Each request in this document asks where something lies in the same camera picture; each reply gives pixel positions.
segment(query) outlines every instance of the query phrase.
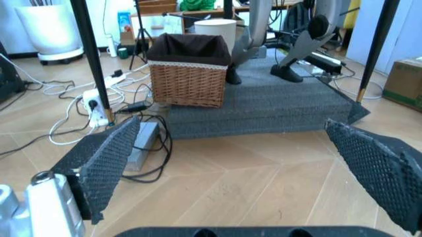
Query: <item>black mesh pad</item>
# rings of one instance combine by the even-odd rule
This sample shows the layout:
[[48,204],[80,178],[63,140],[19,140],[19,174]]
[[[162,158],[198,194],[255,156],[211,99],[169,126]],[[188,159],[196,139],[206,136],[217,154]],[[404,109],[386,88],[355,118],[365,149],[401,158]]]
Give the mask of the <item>black mesh pad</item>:
[[84,137],[51,170],[66,175],[84,220],[97,224],[113,195],[139,132],[136,117]]
[[405,142],[328,120],[328,136],[392,221],[415,233],[422,214],[422,154]]

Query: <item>gray foam platform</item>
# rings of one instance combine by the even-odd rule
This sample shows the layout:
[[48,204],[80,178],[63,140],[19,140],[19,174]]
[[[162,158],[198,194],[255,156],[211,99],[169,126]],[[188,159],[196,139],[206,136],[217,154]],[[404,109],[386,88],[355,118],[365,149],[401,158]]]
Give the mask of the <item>gray foam platform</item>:
[[[237,72],[242,84],[226,84],[222,108],[172,106],[168,114],[172,137],[320,130],[328,118],[352,123],[369,113],[317,78],[292,83],[271,75],[274,64],[274,50],[269,49],[267,58],[241,65]],[[299,65],[292,68],[301,76],[309,75]]]

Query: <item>metal robot arm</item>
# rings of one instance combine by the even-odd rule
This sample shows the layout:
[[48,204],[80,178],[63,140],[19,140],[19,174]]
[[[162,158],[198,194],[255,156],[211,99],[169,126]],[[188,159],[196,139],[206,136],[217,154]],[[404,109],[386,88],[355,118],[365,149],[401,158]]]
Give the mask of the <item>metal robot arm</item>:
[[272,0],[250,1],[250,25],[245,27],[243,35],[235,42],[232,50],[232,63],[235,66],[246,62],[264,43]]
[[[227,72],[227,82],[241,83],[235,73],[235,68],[246,62],[263,44],[267,31],[268,18],[271,13],[272,0],[250,0],[250,25],[243,35],[235,42],[232,50],[232,65]],[[298,37],[295,46],[279,65],[274,65],[271,74],[286,80],[301,82],[289,66],[303,59],[318,47],[325,44],[331,37],[341,9],[341,1],[317,0],[315,17],[309,22],[308,30]]]
[[271,68],[271,74],[291,82],[302,82],[303,78],[297,75],[290,65],[303,59],[317,48],[324,45],[333,37],[341,11],[342,1],[317,0],[315,16],[311,19],[308,29],[297,38],[289,54],[278,65]]

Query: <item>white pot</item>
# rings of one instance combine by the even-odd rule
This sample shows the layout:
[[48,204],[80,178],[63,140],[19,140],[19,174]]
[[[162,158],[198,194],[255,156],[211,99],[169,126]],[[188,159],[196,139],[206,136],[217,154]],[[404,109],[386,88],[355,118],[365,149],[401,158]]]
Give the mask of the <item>white pot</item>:
[[195,33],[199,35],[223,36],[231,55],[236,40],[236,21],[229,19],[196,21]]
[[40,54],[52,55],[80,48],[79,32],[64,5],[17,7],[15,10]]

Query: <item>green cup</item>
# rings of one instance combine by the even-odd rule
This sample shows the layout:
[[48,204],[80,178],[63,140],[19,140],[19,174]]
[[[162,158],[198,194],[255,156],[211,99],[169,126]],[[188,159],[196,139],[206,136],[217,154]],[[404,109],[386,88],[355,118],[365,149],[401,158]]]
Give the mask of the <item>green cup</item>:
[[119,55],[120,59],[129,58],[129,54],[127,53],[127,48],[119,48],[117,50],[117,54]]

